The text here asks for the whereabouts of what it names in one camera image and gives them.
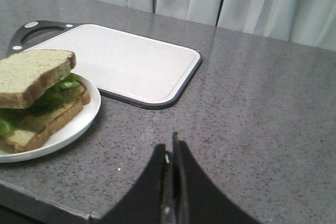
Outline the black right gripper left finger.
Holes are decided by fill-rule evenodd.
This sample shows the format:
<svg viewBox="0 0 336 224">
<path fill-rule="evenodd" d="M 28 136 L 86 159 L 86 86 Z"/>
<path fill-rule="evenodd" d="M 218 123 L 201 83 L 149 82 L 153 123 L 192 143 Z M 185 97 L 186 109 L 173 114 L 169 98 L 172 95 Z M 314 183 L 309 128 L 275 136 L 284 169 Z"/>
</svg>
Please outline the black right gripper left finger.
<svg viewBox="0 0 336 224">
<path fill-rule="evenodd" d="M 132 188 L 98 223 L 175 223 L 173 190 L 171 154 L 158 144 Z"/>
</svg>

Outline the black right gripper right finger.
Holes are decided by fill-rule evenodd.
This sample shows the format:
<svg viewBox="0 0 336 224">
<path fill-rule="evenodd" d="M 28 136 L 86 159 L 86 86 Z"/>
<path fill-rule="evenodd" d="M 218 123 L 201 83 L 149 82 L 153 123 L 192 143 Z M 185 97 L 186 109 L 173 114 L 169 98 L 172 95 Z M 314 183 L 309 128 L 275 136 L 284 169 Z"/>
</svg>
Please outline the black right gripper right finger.
<svg viewBox="0 0 336 224">
<path fill-rule="evenodd" d="M 258 223 L 214 185 L 176 132 L 172 139 L 177 223 Z"/>
</svg>

